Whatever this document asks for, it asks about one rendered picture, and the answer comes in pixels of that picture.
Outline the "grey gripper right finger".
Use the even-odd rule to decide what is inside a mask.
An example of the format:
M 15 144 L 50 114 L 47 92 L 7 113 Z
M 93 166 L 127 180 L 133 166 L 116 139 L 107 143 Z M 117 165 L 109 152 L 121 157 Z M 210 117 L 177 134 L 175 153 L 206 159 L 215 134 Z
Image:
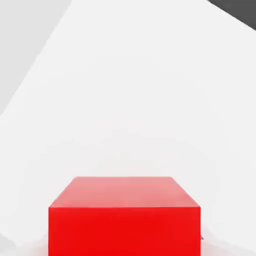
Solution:
M 222 247 L 220 241 L 214 237 L 206 237 L 201 239 L 201 256 L 227 256 L 227 251 Z

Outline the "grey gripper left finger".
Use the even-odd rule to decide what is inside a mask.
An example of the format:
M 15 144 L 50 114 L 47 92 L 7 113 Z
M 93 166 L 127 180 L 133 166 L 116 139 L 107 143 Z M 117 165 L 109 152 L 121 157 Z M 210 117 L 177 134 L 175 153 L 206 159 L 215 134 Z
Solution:
M 23 256 L 48 256 L 48 240 L 36 240 L 28 244 L 23 252 Z

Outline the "small red cube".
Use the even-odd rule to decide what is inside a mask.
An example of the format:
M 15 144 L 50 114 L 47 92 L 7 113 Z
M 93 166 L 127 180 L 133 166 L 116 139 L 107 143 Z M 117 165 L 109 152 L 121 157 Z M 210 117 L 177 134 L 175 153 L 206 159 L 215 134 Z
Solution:
M 201 256 L 201 208 L 171 177 L 76 177 L 48 208 L 48 256 Z

